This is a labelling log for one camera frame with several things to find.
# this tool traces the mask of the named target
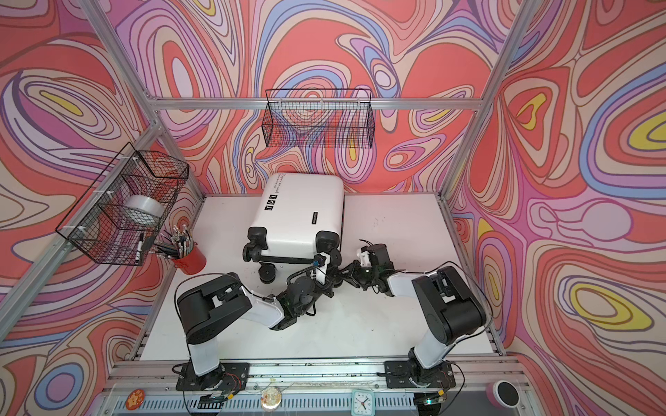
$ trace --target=white table surface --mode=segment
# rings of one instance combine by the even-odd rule
[[[236,272],[242,282],[260,294],[278,294],[286,277],[302,265],[277,265],[273,283],[261,283],[259,264],[243,262],[247,229],[260,197],[210,197],[206,199],[194,229],[194,239],[207,258],[201,273]],[[364,243],[385,243],[398,269],[423,272],[446,260],[460,263],[431,194],[348,195],[345,197],[342,233],[342,265],[354,260]],[[173,306],[176,285],[190,276],[176,272],[141,360],[187,360],[185,335]],[[178,294],[213,279],[192,279]],[[322,296],[314,317],[302,316],[291,327],[271,331],[239,319],[218,335],[221,359],[326,358],[404,356],[428,330],[418,300],[389,298],[344,283],[335,296]],[[492,353],[485,335],[461,342],[451,352]]]

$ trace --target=psychedelic wallpaper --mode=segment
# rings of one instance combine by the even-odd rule
[[[549,415],[666,414],[666,3],[546,0],[448,204]]]
[[[205,194],[261,193],[275,172],[335,174],[347,192],[437,192],[470,110],[398,110],[369,148],[267,148],[262,111],[164,110]]]
[[[0,39],[4,298],[147,122],[75,0],[0,1]],[[169,222],[189,222],[195,204],[183,190]],[[83,414],[131,350],[165,266],[97,265],[72,252],[0,343],[0,415]]]
[[[509,1],[112,3],[107,16],[149,94],[265,97],[356,88],[374,97],[480,97],[517,4]],[[277,171],[338,174],[348,192],[437,192],[470,111],[376,112],[368,149],[266,149],[262,111],[162,117],[207,194],[261,192]]]

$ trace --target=sticker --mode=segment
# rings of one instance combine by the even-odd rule
[[[146,393],[142,389],[136,389],[132,393],[129,393],[129,396],[127,396],[125,407],[127,410],[137,410],[145,398]]]

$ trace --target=clock face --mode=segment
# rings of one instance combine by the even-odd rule
[[[374,394],[371,391],[354,390],[352,394],[352,414],[357,416],[374,415]]]

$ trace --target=wire mesh basket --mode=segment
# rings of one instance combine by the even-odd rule
[[[268,89],[266,147],[372,148],[370,89]]]
[[[83,219],[61,227],[81,197],[56,231],[95,263],[140,266],[188,176],[186,162],[161,152],[134,150]],[[162,212],[137,209],[130,204],[133,196],[157,201]]]

